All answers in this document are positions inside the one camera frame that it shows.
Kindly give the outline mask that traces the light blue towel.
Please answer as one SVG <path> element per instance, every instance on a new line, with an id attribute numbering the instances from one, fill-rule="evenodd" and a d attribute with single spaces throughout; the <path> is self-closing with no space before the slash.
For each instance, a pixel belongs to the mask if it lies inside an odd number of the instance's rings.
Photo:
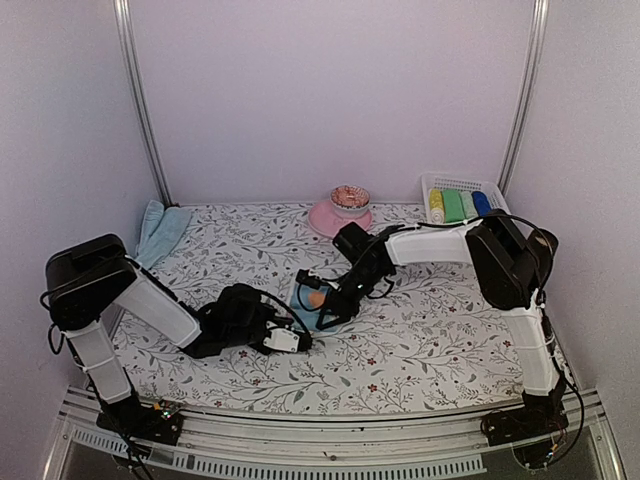
<path id="1" fill-rule="evenodd" d="M 165 207 L 157 200 L 147 204 L 140 227 L 134 260 L 149 270 L 177 246 L 191 221 L 192 213 L 182 207 Z"/>

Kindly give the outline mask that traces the blue orange dotted towel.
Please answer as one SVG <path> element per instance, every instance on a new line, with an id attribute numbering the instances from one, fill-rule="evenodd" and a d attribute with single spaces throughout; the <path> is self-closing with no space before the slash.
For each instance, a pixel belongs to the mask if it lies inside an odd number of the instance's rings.
<path id="1" fill-rule="evenodd" d="M 320 318 L 320 307 L 323 305 L 328 291 L 328 286 L 313 289 L 296 281 L 290 287 L 289 306 L 311 332 L 321 332 L 316 324 Z"/>

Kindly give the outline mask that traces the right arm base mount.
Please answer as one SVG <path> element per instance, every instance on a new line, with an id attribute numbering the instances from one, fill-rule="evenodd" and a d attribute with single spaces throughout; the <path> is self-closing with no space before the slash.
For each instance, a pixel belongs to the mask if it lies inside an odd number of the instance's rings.
<path id="1" fill-rule="evenodd" d="M 542 406 L 493 410 L 481 418 L 480 430 L 490 446 L 529 440 L 560 432 L 569 421 L 563 405 L 549 412 Z"/>

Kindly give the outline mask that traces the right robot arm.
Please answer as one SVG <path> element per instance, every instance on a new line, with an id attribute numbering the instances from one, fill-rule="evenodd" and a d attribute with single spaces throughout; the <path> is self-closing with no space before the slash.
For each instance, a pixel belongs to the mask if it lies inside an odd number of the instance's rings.
<path id="1" fill-rule="evenodd" d="M 496 209 L 458 225 L 391 226 L 371 235 L 351 222 L 333 240 L 350 270 L 327 285 L 318 308 L 341 325 L 355 317 L 361 300 L 397 267 L 426 263 L 473 266 L 484 300 L 500 311 L 523 372 L 523 407 L 517 427 L 537 436 L 552 424 L 566 382 L 554 359 L 554 335 L 544 312 L 544 288 L 559 245 L 556 236 Z"/>

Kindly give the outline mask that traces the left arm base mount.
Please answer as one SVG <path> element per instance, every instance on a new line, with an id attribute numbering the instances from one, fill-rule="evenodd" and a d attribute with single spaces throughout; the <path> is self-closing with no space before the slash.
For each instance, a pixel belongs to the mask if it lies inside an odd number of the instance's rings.
<path id="1" fill-rule="evenodd" d="M 96 425 L 123 437 L 170 446 L 178 444 L 184 417 L 165 401 L 143 405 L 136 395 L 109 404 L 99 398 L 101 411 Z"/>

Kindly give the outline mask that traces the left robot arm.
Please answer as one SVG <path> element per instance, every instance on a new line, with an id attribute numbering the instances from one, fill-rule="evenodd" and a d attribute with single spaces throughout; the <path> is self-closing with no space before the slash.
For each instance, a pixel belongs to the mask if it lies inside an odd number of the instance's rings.
<path id="1" fill-rule="evenodd" d="M 312 345 L 308 328 L 291 307 L 246 284 L 224 288 L 199 309 L 190 307 L 132 259 L 114 234 L 54 254 L 46 263 L 45 279 L 41 304 L 111 419 L 128 434 L 141 433 L 149 415 L 100 322 L 111 306 L 142 320 L 194 359 L 236 346 L 269 354 L 304 352 Z"/>

